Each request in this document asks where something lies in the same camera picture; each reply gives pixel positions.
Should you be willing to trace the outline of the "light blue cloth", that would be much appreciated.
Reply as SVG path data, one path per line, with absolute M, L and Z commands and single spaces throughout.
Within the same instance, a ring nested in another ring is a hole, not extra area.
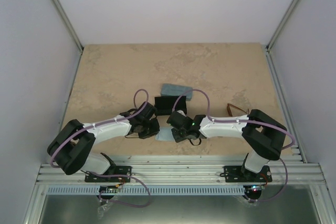
M 172 127 L 161 127 L 158 134 L 155 136 L 155 139 L 157 141 L 175 142 L 172 129 Z

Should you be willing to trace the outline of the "black glasses case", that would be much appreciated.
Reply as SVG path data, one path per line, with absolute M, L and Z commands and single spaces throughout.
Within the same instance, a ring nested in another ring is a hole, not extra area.
M 172 109 L 175 111 L 181 110 L 185 114 L 187 113 L 186 96 L 182 96 L 176 106 L 174 104 L 179 96 L 162 96 L 154 98 L 154 107 L 156 108 L 156 116 L 166 116 L 172 113 Z

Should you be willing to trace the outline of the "blue-grey glasses case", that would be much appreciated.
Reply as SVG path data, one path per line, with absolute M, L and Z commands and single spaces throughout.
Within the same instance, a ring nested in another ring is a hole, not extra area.
M 190 101 L 193 96 L 192 87 L 181 86 L 176 84 L 164 83 L 161 87 L 161 96 L 179 96 L 185 94 L 186 100 Z

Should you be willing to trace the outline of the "brown frame sunglasses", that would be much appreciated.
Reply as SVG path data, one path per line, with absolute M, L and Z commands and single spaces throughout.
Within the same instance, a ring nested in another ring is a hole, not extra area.
M 229 116 L 233 117 L 234 114 L 233 114 L 233 110 L 234 111 L 239 111 L 241 112 L 242 114 L 249 114 L 250 113 L 250 110 L 247 109 L 247 110 L 243 110 L 242 108 L 238 107 L 238 106 L 235 106 L 231 103 L 228 103 L 227 106 L 226 106 L 226 109 L 227 109 L 227 113 Z

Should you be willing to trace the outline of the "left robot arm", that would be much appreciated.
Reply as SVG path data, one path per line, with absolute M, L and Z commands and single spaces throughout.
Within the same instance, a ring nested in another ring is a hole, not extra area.
M 139 109 L 130 109 L 105 121 L 81 123 L 69 121 L 47 148 L 51 162 L 67 175 L 80 170 L 91 172 L 104 182 L 114 178 L 115 164 L 105 154 L 92 152 L 94 145 L 116 137 L 137 134 L 146 139 L 156 135 L 160 126 L 154 116 L 157 109 L 144 102 Z

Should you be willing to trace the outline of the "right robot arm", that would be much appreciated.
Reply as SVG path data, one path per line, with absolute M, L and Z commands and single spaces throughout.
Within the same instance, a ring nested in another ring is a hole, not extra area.
M 174 111 L 167 120 L 175 142 L 202 140 L 213 137 L 234 137 L 245 140 L 252 151 L 248 153 L 238 177 L 252 182 L 259 177 L 269 161 L 280 159 L 287 129 L 265 114 L 253 109 L 248 115 L 235 118 L 190 118 L 183 111 Z

